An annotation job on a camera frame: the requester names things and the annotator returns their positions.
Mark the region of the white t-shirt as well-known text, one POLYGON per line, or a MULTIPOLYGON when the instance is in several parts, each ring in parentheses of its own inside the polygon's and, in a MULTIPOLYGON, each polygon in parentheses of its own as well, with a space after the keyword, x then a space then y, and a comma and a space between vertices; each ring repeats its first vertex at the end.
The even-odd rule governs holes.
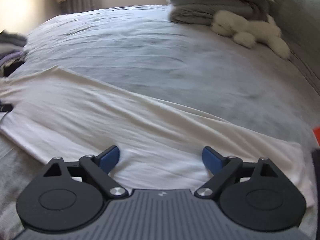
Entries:
POLYGON ((75 161, 120 148, 114 177, 130 189, 197 188, 209 173, 202 149, 244 161, 270 158, 308 206, 316 203, 300 144, 279 140, 175 103, 131 93, 53 67, 1 78, 1 100, 13 110, 1 133, 42 163, 75 161))

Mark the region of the orange object at edge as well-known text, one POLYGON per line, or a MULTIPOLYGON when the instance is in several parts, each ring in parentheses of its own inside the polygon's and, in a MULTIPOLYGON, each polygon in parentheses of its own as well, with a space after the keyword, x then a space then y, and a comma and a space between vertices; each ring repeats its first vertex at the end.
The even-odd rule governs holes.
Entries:
POLYGON ((317 145, 320 146, 320 127, 316 127, 312 130, 317 145))

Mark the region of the black folded garment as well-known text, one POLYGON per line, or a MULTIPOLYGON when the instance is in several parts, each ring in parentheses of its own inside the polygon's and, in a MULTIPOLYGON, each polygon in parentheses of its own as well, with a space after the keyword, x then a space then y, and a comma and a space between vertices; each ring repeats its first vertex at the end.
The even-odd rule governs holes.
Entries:
POLYGON ((16 61, 13 62, 11 65, 4 67, 3 69, 3 76, 9 77, 14 71, 16 71, 21 65, 23 65, 24 61, 16 61))

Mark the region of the lavender folded garment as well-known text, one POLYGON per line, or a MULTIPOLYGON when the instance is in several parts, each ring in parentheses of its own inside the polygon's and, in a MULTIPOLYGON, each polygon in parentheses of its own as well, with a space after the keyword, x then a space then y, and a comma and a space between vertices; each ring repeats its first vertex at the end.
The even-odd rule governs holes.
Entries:
POLYGON ((11 54, 6 55, 1 59, 1 67, 7 67, 15 62, 23 61, 26 57, 26 53, 21 52, 13 52, 11 54))

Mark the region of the light grey folded garment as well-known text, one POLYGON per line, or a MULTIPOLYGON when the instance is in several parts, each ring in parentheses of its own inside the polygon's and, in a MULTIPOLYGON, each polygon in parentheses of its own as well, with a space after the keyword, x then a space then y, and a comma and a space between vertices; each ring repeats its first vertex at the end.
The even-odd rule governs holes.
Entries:
POLYGON ((8 54, 15 51, 23 51, 23 47, 16 46, 10 43, 1 43, 0 44, 0 54, 8 54))

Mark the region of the white plush dog toy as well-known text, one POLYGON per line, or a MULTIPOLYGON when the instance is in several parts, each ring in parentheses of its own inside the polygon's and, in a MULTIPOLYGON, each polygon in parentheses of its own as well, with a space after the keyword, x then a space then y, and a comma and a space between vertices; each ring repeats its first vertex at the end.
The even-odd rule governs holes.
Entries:
POLYGON ((270 16, 268 21, 249 21, 230 11, 220 10, 213 16, 211 30, 246 48, 253 48, 256 43, 268 46, 277 56, 287 60, 291 50, 282 39, 282 31, 270 16))

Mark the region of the grey bed sheet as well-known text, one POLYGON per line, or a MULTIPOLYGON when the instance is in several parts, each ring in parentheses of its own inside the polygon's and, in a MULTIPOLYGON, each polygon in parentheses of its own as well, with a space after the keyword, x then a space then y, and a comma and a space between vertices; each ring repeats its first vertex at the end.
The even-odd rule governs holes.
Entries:
MULTIPOLYGON (((8 78, 60 67, 300 144, 316 200, 300 229, 316 237, 311 150, 319 94, 294 62, 265 46, 246 49, 207 26, 172 23, 165 6, 57 16, 28 38, 27 60, 8 78)), ((1 239, 22 230, 15 201, 44 164, 1 133, 1 239)))

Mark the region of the dark grey folded garment top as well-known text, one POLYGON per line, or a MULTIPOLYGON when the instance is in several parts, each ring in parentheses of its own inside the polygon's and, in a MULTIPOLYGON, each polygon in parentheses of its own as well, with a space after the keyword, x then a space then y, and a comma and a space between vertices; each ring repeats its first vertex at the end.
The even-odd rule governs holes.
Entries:
POLYGON ((3 30, 0 33, 0 42, 1 43, 10 43, 16 46, 24 47, 27 44, 28 39, 20 34, 8 33, 3 30))

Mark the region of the grey padded headboard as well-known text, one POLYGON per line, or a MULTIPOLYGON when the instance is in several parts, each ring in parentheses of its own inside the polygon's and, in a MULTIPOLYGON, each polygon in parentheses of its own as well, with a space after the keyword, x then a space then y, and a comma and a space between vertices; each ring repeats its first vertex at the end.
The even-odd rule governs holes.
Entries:
POLYGON ((319 92, 319 0, 275 0, 271 15, 293 51, 292 61, 319 92))

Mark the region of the folded grey duvet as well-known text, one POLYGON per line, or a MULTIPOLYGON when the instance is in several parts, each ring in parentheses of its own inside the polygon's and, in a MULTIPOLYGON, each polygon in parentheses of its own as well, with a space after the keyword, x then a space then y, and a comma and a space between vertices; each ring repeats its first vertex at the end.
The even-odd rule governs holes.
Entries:
POLYGON ((247 20, 267 20, 270 3, 265 0, 166 0, 172 22, 211 25, 213 15, 226 10, 247 20))

